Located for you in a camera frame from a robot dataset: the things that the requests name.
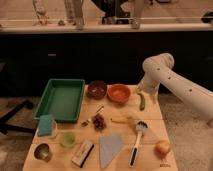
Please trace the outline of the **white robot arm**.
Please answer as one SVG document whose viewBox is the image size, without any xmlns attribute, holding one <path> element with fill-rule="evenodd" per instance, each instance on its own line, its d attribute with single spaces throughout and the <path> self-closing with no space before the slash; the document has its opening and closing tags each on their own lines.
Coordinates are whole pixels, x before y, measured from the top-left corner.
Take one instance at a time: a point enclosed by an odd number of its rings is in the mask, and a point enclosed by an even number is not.
<svg viewBox="0 0 213 171">
<path fill-rule="evenodd" d="M 161 53 L 146 58 L 142 63 L 145 72 L 138 87 L 147 93 L 156 93 L 163 85 L 185 104 L 207 120 L 213 120 L 213 92 L 178 75 L 172 68 L 174 58 L 170 53 Z"/>
</svg>

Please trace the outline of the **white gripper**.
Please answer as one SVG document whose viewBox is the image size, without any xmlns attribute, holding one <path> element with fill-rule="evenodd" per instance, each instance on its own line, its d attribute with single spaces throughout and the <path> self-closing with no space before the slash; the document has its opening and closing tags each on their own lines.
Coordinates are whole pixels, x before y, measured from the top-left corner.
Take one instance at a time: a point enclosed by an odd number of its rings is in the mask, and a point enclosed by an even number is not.
<svg viewBox="0 0 213 171">
<path fill-rule="evenodd" d="M 144 80 L 139 82 L 136 91 L 147 93 L 152 100 L 156 100 L 158 96 L 158 87 Z"/>
</svg>

